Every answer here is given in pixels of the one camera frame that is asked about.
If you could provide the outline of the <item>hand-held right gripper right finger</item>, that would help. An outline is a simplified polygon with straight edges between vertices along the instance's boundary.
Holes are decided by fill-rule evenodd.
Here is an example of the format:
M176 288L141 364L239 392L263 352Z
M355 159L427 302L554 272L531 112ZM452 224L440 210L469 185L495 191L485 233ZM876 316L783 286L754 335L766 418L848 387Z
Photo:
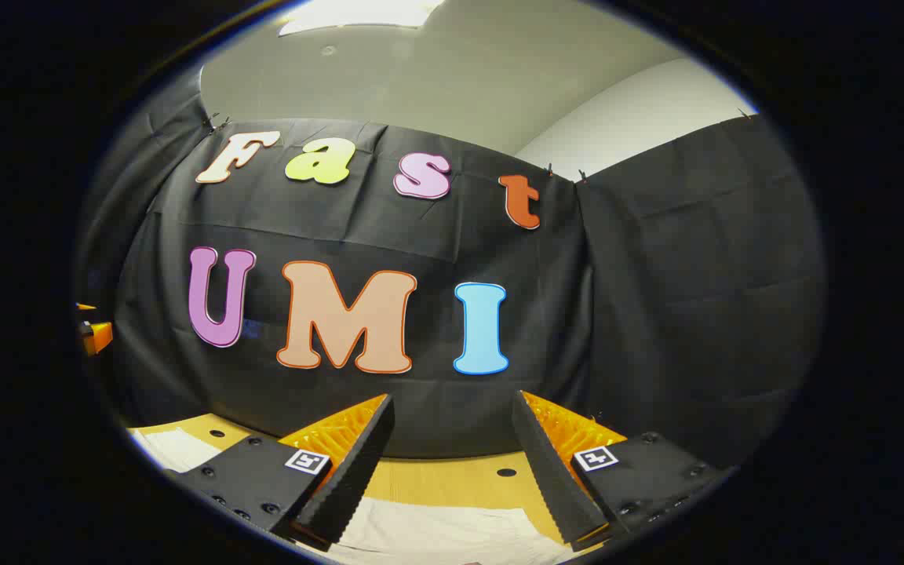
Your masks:
M625 543L689 510L732 475L657 432L627 437L524 390L514 432L563 543Z

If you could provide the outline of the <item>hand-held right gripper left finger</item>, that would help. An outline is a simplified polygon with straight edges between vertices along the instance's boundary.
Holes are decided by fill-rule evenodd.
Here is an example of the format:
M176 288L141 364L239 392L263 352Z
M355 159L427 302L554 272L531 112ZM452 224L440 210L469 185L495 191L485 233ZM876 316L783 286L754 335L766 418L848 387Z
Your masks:
M327 550L352 521L394 426L392 397L381 394L283 439L245 436L173 480L256 528Z

